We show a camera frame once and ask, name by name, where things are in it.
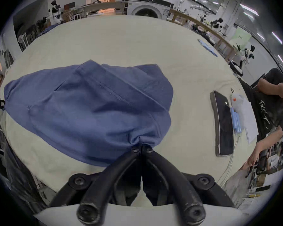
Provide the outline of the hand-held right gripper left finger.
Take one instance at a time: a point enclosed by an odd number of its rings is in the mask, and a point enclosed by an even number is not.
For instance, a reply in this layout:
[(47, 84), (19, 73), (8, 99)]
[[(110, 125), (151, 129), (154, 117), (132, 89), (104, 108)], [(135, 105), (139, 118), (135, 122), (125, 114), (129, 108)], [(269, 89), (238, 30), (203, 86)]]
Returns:
[(83, 225), (102, 225), (108, 203), (130, 206), (140, 192), (141, 155), (141, 146), (134, 146), (102, 172), (72, 175), (49, 207), (79, 203), (76, 217)]

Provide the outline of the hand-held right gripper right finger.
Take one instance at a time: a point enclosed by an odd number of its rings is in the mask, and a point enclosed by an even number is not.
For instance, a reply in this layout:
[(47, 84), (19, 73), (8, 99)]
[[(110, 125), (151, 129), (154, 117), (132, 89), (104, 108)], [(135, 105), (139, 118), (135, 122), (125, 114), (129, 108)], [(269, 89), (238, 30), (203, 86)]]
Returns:
[(230, 197), (208, 174), (181, 173), (149, 145), (143, 144), (143, 191), (153, 206), (176, 204), (186, 225), (199, 225), (203, 203), (234, 208)]

